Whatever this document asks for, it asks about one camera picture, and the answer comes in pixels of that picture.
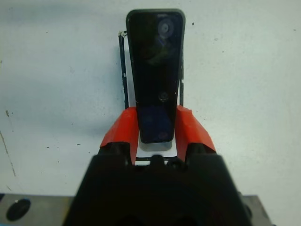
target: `black smartphone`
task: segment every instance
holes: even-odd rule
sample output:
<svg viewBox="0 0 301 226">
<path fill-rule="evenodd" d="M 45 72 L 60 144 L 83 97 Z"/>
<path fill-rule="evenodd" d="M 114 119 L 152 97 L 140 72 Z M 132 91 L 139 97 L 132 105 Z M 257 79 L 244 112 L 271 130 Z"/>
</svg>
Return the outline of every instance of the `black smartphone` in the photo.
<svg viewBox="0 0 301 226">
<path fill-rule="evenodd" d="M 185 16 L 178 9 L 140 9 L 127 15 L 140 138 L 174 138 Z"/>
</svg>

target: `black plastic part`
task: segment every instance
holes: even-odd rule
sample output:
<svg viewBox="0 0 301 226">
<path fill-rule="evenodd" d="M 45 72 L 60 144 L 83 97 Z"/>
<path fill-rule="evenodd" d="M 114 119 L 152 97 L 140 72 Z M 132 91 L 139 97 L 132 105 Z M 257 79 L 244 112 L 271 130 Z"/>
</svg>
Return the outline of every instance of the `black plastic part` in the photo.
<svg viewBox="0 0 301 226">
<path fill-rule="evenodd" d="M 126 71 L 126 61 L 125 61 L 125 52 L 124 52 L 124 35 L 120 34 L 118 36 L 119 40 L 119 49 L 120 49 L 120 61 L 121 61 L 121 76 L 124 92 L 124 106 L 125 109 L 128 108 L 128 93 L 127 93 L 127 71 Z"/>
<path fill-rule="evenodd" d="M 29 210 L 31 202 L 28 199 L 21 199 L 11 205 L 6 213 L 9 221 L 16 221 L 22 218 Z"/>
<path fill-rule="evenodd" d="M 130 144 L 126 142 L 108 143 L 106 146 L 100 147 L 99 155 L 122 155 L 125 157 L 127 164 L 132 164 Z"/>
<path fill-rule="evenodd" d="M 190 159 L 190 156 L 192 154 L 206 154 L 206 153 L 215 153 L 215 151 L 204 144 L 190 143 L 187 146 L 185 161 L 187 162 L 187 160 Z"/>
<path fill-rule="evenodd" d="M 164 161 L 170 161 L 173 159 L 178 159 L 177 156 L 172 156 L 172 157 L 163 157 Z M 150 161 L 151 157 L 136 157 L 136 161 Z"/>
<path fill-rule="evenodd" d="M 222 157 L 192 154 L 181 165 L 159 155 L 138 167 L 122 154 L 94 156 L 64 226 L 251 226 Z"/>
</svg>

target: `smartphone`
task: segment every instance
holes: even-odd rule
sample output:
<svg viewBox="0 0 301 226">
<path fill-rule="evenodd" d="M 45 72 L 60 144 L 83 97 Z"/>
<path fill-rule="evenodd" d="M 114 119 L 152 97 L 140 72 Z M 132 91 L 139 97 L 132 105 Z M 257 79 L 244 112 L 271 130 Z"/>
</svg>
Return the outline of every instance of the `smartphone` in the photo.
<svg viewBox="0 0 301 226">
<path fill-rule="evenodd" d="M 136 109 L 143 143 L 174 138 L 182 66 L 184 13 L 178 9 L 141 9 L 127 15 Z"/>
</svg>

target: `black hole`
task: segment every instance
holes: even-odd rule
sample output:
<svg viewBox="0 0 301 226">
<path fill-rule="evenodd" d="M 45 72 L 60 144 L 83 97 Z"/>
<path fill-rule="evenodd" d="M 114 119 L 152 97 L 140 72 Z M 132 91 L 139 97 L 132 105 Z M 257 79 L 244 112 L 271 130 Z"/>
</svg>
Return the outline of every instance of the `black hole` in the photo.
<svg viewBox="0 0 301 226">
<path fill-rule="evenodd" d="M 9 221 L 15 221 L 23 217 L 30 208 L 30 201 L 28 199 L 20 199 L 10 206 L 6 217 Z"/>
</svg>

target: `metal plate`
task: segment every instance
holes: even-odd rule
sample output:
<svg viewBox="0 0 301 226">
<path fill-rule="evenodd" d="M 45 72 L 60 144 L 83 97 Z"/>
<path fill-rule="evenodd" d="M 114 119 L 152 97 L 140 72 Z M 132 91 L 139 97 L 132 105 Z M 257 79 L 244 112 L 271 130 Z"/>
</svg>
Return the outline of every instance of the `metal plate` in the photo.
<svg viewBox="0 0 301 226">
<path fill-rule="evenodd" d="M 31 206 L 19 220 L 8 221 L 6 214 L 12 204 L 28 199 Z M 73 197 L 6 194 L 0 201 L 0 226 L 59 226 L 69 210 Z"/>
<path fill-rule="evenodd" d="M 20 199 L 31 201 L 29 211 L 19 220 L 8 221 L 7 210 Z M 60 226 L 72 200 L 73 197 L 69 196 L 6 194 L 0 201 L 0 226 Z M 272 226 L 257 195 L 242 196 L 242 200 L 252 212 L 253 226 Z"/>
</svg>

